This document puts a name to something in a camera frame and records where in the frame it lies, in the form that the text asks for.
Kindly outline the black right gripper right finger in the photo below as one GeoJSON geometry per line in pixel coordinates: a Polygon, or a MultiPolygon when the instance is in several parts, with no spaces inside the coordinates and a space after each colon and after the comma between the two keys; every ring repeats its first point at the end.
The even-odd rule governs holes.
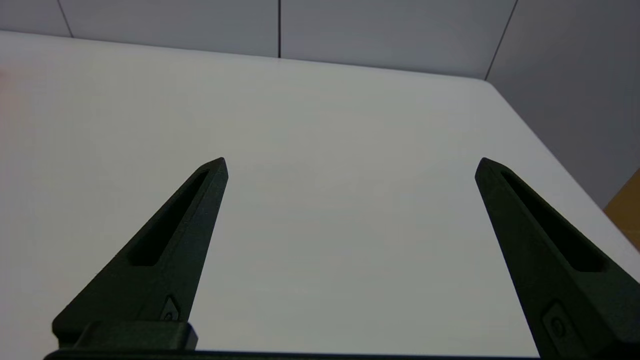
{"type": "Polygon", "coordinates": [[[541,358],[637,360],[640,286],[514,171],[475,171],[541,358]]]}

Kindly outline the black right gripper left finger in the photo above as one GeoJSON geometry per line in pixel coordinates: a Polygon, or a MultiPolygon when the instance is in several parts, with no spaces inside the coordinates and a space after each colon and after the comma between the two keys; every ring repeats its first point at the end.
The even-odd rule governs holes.
{"type": "Polygon", "coordinates": [[[94,322],[186,322],[228,179],[222,157],[192,173],[55,317],[59,348],[94,322]]]}

